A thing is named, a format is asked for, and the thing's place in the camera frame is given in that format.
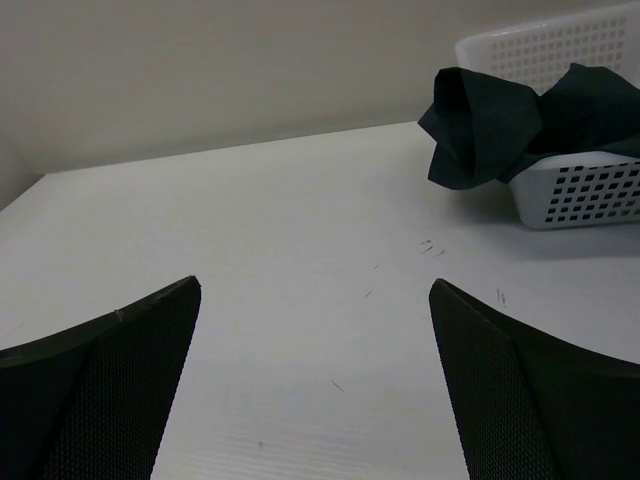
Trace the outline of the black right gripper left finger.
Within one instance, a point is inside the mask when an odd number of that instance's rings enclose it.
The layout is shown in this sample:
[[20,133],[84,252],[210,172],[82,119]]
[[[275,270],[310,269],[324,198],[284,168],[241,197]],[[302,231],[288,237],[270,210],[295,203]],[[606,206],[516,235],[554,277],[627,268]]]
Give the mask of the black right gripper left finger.
[[2,478],[150,478],[200,304],[189,276],[2,350]]

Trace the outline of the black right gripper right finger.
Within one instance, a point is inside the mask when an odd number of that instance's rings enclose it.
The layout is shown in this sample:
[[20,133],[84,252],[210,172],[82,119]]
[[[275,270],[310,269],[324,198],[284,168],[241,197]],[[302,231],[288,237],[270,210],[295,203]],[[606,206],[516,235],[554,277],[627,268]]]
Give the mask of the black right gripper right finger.
[[638,364],[553,337],[444,279],[429,306],[470,478],[638,478]]

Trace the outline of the dark navy shorts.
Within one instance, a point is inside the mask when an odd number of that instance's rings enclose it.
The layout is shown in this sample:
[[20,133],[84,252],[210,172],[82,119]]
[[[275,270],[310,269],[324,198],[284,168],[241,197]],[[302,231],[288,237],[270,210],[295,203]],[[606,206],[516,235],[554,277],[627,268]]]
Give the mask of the dark navy shorts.
[[639,90],[604,67],[572,64],[544,94],[451,67],[418,121],[435,141],[428,178],[450,190],[508,183],[539,161],[602,151],[639,155]]

